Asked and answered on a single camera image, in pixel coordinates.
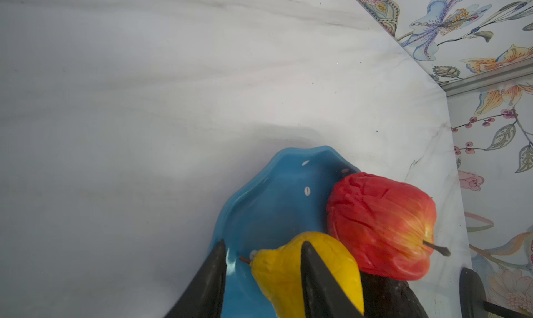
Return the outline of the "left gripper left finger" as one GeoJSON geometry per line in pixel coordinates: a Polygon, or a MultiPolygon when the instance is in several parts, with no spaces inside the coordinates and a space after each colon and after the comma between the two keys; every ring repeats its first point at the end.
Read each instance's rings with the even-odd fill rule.
{"type": "Polygon", "coordinates": [[[226,268],[226,244],[220,240],[165,318],[219,318],[223,308],[226,268]]]}

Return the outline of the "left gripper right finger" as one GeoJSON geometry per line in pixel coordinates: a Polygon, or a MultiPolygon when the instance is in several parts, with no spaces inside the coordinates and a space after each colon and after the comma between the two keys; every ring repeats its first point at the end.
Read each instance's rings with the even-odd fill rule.
{"type": "Polygon", "coordinates": [[[301,247],[301,281],[307,318],[364,317],[308,241],[301,247]]]}

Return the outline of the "yellow lemon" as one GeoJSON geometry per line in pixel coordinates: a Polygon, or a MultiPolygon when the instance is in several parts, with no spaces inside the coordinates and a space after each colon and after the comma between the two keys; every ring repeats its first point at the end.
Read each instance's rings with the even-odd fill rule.
{"type": "Polygon", "coordinates": [[[351,303],[364,313],[364,295],[359,267],[337,239],[318,232],[305,232],[278,249],[261,249],[250,268],[261,292],[278,317],[305,317],[301,279],[301,247],[310,242],[351,303]]]}

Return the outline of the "black avocado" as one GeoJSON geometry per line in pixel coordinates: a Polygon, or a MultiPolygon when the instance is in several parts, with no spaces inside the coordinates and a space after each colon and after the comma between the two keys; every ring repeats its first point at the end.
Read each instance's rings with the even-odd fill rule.
{"type": "Polygon", "coordinates": [[[408,282],[360,273],[364,316],[368,318],[428,318],[408,282]]]}

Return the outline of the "red apple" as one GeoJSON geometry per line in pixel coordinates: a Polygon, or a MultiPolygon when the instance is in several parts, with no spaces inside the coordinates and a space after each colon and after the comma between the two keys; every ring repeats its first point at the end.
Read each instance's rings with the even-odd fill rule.
{"type": "Polygon", "coordinates": [[[361,272],[417,281],[430,269],[437,209],[433,199],[408,183],[359,172],[335,184],[328,198],[327,227],[353,255],[361,272]]]}

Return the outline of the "blue polka dot plate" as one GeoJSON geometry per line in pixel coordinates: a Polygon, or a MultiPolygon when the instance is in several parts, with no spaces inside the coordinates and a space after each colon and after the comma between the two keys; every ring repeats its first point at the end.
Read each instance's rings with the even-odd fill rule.
{"type": "Polygon", "coordinates": [[[287,148],[223,205],[210,243],[226,244],[222,317],[275,317],[239,258],[277,249],[300,233],[326,232],[326,204],[334,185],[358,172],[331,147],[287,148]]]}

